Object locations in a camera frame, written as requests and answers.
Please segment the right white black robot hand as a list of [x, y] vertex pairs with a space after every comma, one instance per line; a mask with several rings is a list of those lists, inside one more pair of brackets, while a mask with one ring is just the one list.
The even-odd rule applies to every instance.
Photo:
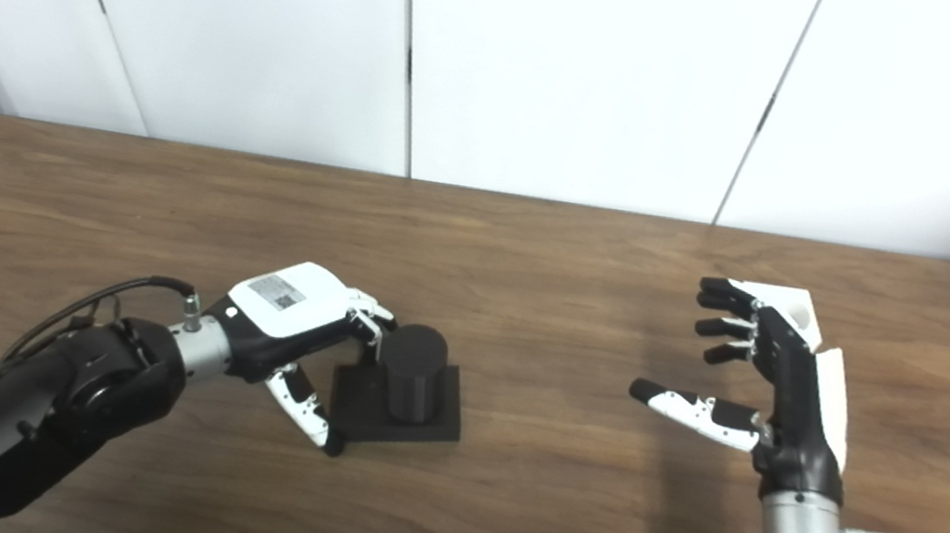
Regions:
[[841, 507], [848, 455], [846, 369], [842, 349], [823, 345], [812, 295], [798, 287], [721, 277], [705, 277], [699, 288], [700, 307], [720, 312], [694, 326], [698, 337], [719, 340], [704, 351], [705, 363], [755, 367], [773, 390], [771, 411], [645, 377], [632, 381], [629, 394], [692, 432], [750, 454], [760, 496], [812, 494]]

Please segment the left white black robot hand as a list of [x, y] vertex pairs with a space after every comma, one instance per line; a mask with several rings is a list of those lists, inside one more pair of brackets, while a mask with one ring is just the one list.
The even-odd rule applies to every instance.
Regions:
[[329, 457], [346, 440], [329, 419], [301, 366], [303, 357], [355, 339], [369, 362], [398, 320], [372, 295], [305, 262], [238, 282], [207, 310], [225, 339], [219, 361], [229, 377], [269, 390], [303, 435]]

